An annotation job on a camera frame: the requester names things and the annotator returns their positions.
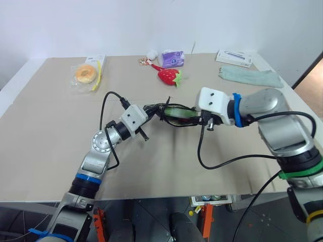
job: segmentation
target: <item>green band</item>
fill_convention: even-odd
[[[190,118],[198,116],[198,112],[190,109],[182,109],[176,107],[165,108],[165,114],[170,117]]]
[[[291,172],[291,173],[284,173],[283,171],[281,171],[279,173],[279,177],[281,179],[288,179],[291,177],[300,177],[300,176],[308,176],[308,175],[312,175],[320,170],[323,170],[323,158],[322,160],[314,167],[307,169],[307,170],[303,170],[303,171],[297,171],[297,172]]]

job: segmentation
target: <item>yellow band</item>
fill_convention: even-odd
[[[306,224],[308,225],[311,222],[311,219],[315,216],[318,216],[320,214],[323,214],[323,210],[317,210],[315,212],[312,212],[306,219]]]
[[[98,74],[98,77],[97,77],[97,81],[94,84],[94,86],[92,87],[91,91],[95,91],[97,89],[98,85],[100,84],[100,81],[101,81],[101,63],[99,61],[96,61],[96,63],[97,63],[97,68],[99,69],[99,74]]]

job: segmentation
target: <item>orange bracket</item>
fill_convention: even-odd
[[[96,229],[97,240],[98,242],[107,242],[105,239],[105,215],[104,210],[95,208],[93,210],[94,226]]]
[[[214,222],[213,215],[213,205],[206,204],[205,206],[201,207],[201,216],[203,219],[202,223],[202,236],[209,241],[210,232],[211,232],[211,224]]]

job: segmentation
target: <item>small white object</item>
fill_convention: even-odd
[[[151,61],[153,61],[154,59],[156,59],[157,58],[157,56],[158,56],[158,52],[156,51],[156,50],[154,50],[154,49],[152,49],[150,52],[148,52],[147,53],[147,58],[149,59],[149,60],[151,60]]]
[[[146,112],[138,105],[131,105],[121,115],[121,122],[128,129],[131,137],[135,137],[135,131],[148,119]]]
[[[252,64],[250,55],[242,52],[230,51],[227,49],[220,49],[218,51],[216,61],[247,68],[249,68]]]
[[[203,87],[196,97],[195,106],[199,111],[205,110],[220,116],[224,124],[233,125],[234,120],[229,119],[227,110],[232,99],[224,92]]]

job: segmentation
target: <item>black cable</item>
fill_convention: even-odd
[[[108,97],[110,94],[113,94],[113,95],[117,96],[119,99],[121,99],[121,98],[122,98],[122,97],[121,97],[118,93],[116,93],[116,92],[108,92],[108,93],[106,93],[106,95],[104,96],[103,103],[102,103],[102,108],[101,108],[101,116],[100,116],[100,125],[99,125],[99,130],[102,130],[102,119],[103,119],[103,112],[104,112],[105,101],[106,101],[107,97]]]
[[[240,160],[240,159],[244,159],[244,158],[250,158],[250,157],[260,157],[260,158],[276,159],[274,156],[271,156],[271,155],[258,155],[258,154],[254,154],[254,155],[243,155],[243,156],[239,156],[239,157],[233,158],[231,160],[228,160],[228,161],[226,161],[226,162],[224,162],[224,163],[222,163],[220,165],[216,165],[216,166],[206,166],[202,162],[201,155],[200,155],[203,137],[204,137],[204,125],[202,125],[201,136],[200,136],[200,140],[198,142],[197,158],[198,158],[198,161],[200,162],[201,166],[203,166],[205,169],[208,169],[208,170],[217,169],[217,168],[220,168],[220,167],[222,167],[224,165],[230,164],[230,163],[232,163],[232,162],[234,162],[236,160]]]
[[[315,119],[311,115],[309,115],[308,113],[305,113],[305,112],[297,112],[297,111],[275,112],[275,113],[266,114],[266,115],[263,115],[260,117],[252,117],[252,121],[259,121],[264,118],[281,116],[281,115],[300,115],[300,116],[304,116],[304,117],[308,118],[309,120],[311,120],[311,122],[312,122],[311,136],[312,136],[312,138],[314,138],[315,133],[316,133]]]
[[[24,234],[26,234],[26,212],[22,211],[22,220],[23,220],[23,225],[24,225]]]
[[[14,223],[16,222],[17,218],[19,217],[19,215],[22,213],[22,211],[19,211],[19,213],[17,213],[16,217],[14,218],[14,220],[12,220],[11,224],[9,225],[8,228],[8,232],[10,232],[12,226],[14,225]]]
[[[109,134],[108,134],[108,132],[107,132],[107,127],[105,127],[105,128],[104,128],[104,131],[105,131],[106,139],[107,139],[107,141],[108,141],[108,143],[109,143],[109,145],[110,145],[110,149],[111,149],[111,151],[112,151],[112,153],[113,153],[113,155],[114,155],[114,157],[115,157],[115,159],[116,159],[116,162],[117,162],[117,164],[116,164],[116,165],[111,166],[111,167],[109,167],[108,169],[106,169],[106,170],[111,170],[111,169],[116,168],[117,166],[119,166],[119,165],[120,165],[120,162],[119,162],[118,156],[117,156],[117,154],[116,154],[116,152],[115,152],[115,149],[113,148],[113,145],[112,145],[112,142],[111,142],[110,136],[109,136]]]
[[[122,98],[122,96],[120,96],[120,95],[119,95],[118,93],[116,93],[116,92],[107,92],[107,93],[106,93],[106,95],[104,96],[103,102],[102,102],[102,108],[101,108],[101,115],[100,115],[99,130],[102,130],[102,120],[103,120],[104,106],[105,106],[106,99],[107,99],[107,97],[108,97],[110,94],[113,94],[113,95],[117,96],[119,99],[121,99],[121,98]],[[104,131],[105,131],[106,139],[107,139],[107,141],[108,141],[108,143],[109,143],[109,145],[110,145],[111,151],[112,151],[112,153],[113,153],[113,155],[114,155],[114,157],[115,157],[115,159],[116,159],[116,161],[117,161],[117,164],[116,164],[116,165],[111,166],[111,167],[109,167],[108,169],[106,169],[106,170],[111,170],[111,169],[113,169],[113,168],[116,168],[120,163],[119,163],[119,159],[118,159],[118,157],[117,157],[117,154],[116,154],[116,152],[115,152],[115,149],[114,149],[114,147],[113,147],[113,145],[112,145],[112,142],[111,142],[111,140],[110,140],[109,134],[108,134],[108,132],[107,132],[107,127],[105,127],[105,128],[104,128]]]
[[[278,176],[280,171],[278,171],[275,175],[273,175],[259,190],[259,192],[256,194],[256,196],[254,196],[254,198],[252,199],[251,203],[249,204],[249,206],[247,207],[246,211],[244,211],[244,213],[242,214],[242,217],[240,218],[240,221],[238,223],[238,226],[236,228],[236,231],[234,233],[232,242],[234,242],[234,240],[237,237],[239,228],[241,227],[241,224],[243,222],[243,220],[245,219],[247,213],[249,212],[249,210],[251,209],[252,205],[254,204],[254,202],[256,201],[256,199],[260,196],[260,194],[262,193],[262,191]]]

